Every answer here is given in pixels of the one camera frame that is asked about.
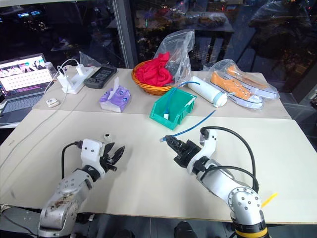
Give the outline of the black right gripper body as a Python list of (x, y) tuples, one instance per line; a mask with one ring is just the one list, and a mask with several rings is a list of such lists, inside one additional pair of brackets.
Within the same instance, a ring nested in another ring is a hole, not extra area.
[(177, 156), (174, 158), (174, 161), (182, 168), (187, 168), (189, 162), (193, 159), (193, 157), (200, 152), (201, 147), (196, 145), (191, 140), (187, 140), (187, 142), (182, 141), (182, 151), (176, 152)]

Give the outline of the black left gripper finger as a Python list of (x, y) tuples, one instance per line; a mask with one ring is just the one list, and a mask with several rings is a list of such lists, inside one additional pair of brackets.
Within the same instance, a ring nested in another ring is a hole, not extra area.
[(103, 153), (103, 158), (104, 159), (107, 159), (109, 157), (109, 152), (111, 151), (112, 147), (114, 146), (114, 142), (111, 142), (111, 143), (108, 143), (105, 145), (105, 148), (104, 148), (104, 153)]
[(115, 151), (114, 155), (110, 159), (110, 163), (112, 165), (115, 165), (119, 161), (119, 159), (122, 157), (124, 153), (124, 150), (125, 150), (125, 146), (122, 146)]

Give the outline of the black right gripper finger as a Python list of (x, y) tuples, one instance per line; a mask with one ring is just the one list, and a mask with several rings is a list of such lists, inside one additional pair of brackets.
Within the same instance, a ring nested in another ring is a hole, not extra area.
[(167, 141), (167, 144), (175, 152), (182, 151), (182, 141), (180, 141), (180, 140), (169, 140), (169, 141)]
[(181, 141), (178, 140), (173, 135), (166, 135), (165, 136), (165, 141), (167, 142), (168, 145), (180, 145), (181, 144)]

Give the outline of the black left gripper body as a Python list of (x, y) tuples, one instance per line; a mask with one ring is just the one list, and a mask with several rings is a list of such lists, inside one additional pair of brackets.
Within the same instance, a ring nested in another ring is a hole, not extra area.
[(108, 153), (104, 152), (104, 154), (100, 158), (100, 165), (104, 169), (105, 172), (111, 170), (111, 171), (117, 171), (117, 167), (115, 166), (117, 162), (117, 154), (114, 153), (112, 157), (109, 156)]

